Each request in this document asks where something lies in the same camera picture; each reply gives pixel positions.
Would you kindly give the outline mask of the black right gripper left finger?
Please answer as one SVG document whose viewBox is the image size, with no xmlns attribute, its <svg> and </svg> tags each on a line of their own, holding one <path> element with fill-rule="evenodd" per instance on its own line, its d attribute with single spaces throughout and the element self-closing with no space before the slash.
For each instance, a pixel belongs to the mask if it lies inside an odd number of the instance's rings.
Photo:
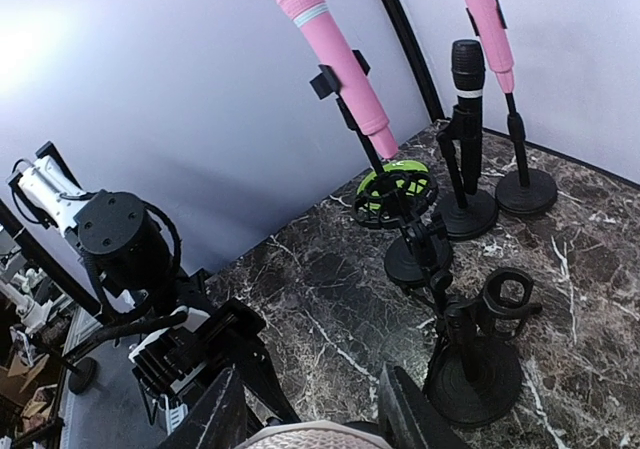
<svg viewBox="0 0 640 449">
<path fill-rule="evenodd" d="M 226 367 L 157 448 L 236 448 L 247 439 L 247 420 L 242 381 L 235 367 Z"/>
</svg>

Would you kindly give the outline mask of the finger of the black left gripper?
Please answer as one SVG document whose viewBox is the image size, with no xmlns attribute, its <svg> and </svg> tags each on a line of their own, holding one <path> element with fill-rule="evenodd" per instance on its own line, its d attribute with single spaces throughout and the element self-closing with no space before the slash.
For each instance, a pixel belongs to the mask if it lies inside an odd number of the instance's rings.
<svg viewBox="0 0 640 449">
<path fill-rule="evenodd" d="M 300 417 L 284 394 L 273 364 L 269 360 L 239 365 L 245 387 L 284 423 L 299 423 Z"/>
</svg>

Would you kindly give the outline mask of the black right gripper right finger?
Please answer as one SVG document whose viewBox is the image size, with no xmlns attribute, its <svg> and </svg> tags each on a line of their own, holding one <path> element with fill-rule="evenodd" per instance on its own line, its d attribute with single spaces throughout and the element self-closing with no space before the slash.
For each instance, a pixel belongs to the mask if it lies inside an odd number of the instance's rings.
<svg viewBox="0 0 640 449">
<path fill-rule="evenodd" d="M 400 366 L 382 368 L 378 389 L 378 427 L 393 448 L 467 449 Z"/>
</svg>

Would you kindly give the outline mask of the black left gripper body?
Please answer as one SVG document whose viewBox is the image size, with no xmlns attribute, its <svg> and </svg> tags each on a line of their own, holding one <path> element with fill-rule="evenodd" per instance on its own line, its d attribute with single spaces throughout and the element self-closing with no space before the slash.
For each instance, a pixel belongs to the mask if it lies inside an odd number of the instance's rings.
<svg viewBox="0 0 640 449">
<path fill-rule="evenodd" d="M 261 401 L 268 394 L 268 351 L 260 339 L 266 322 L 232 298 L 213 312 L 175 311 L 184 321 L 147 336 L 130 353 L 143 391 L 171 404 L 193 404 L 226 367 Z"/>
</svg>

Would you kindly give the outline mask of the tall beige microphone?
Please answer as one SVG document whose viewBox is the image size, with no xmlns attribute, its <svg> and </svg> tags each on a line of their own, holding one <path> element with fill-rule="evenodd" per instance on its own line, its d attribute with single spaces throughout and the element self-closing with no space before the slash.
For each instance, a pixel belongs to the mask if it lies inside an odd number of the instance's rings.
<svg viewBox="0 0 640 449">
<path fill-rule="evenodd" d="M 268 426 L 238 448 L 391 449 L 382 437 L 327 420 Z"/>
</svg>

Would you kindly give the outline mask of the black clip mic stand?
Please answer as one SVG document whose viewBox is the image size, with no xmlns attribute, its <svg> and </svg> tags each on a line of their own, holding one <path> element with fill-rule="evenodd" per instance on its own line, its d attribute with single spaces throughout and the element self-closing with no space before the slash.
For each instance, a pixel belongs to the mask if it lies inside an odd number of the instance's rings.
<svg viewBox="0 0 640 449">
<path fill-rule="evenodd" d="M 319 69 L 311 86 L 321 99 L 336 97 L 346 126 L 357 135 L 372 167 L 372 178 L 361 184 L 354 198 L 355 222 L 366 229 L 400 231 L 384 258 L 386 275 L 394 284 L 445 292 L 453 280 L 453 250 L 446 226 L 438 213 L 432 215 L 430 224 L 422 221 L 439 194 L 435 177 L 428 170 L 408 168 L 404 161 L 387 170 L 344 101 L 335 71 L 325 64 Z"/>
</svg>

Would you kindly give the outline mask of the black tripod mic stand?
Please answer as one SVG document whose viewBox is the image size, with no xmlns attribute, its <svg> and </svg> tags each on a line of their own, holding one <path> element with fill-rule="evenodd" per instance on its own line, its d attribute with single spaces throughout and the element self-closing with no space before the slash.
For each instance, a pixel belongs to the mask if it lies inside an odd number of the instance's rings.
<svg viewBox="0 0 640 449">
<path fill-rule="evenodd" d="M 439 337 L 433 363 L 458 356 L 467 378 L 473 380 L 479 371 L 473 303 L 450 291 L 453 249 L 441 214 L 433 213 L 428 224 L 422 220 L 438 194 L 427 171 L 375 171 L 356 192 L 353 217 L 367 229 L 400 231 L 401 241 L 387 250 L 384 259 L 386 275 L 433 310 Z"/>
</svg>

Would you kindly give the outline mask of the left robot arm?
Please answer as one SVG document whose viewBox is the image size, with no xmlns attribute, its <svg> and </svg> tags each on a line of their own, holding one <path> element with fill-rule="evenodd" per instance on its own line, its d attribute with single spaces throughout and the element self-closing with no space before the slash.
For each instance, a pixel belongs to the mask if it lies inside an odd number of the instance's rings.
<svg viewBox="0 0 640 449">
<path fill-rule="evenodd" d="M 71 197 L 72 233 L 108 325 L 92 341 L 141 336 L 129 355 L 143 394 L 167 407 L 203 392 L 227 367 L 276 418 L 300 418 L 260 339 L 264 319 L 231 298 L 215 306 L 200 276 L 181 268 L 181 239 L 156 206 L 128 192 Z"/>
</svg>

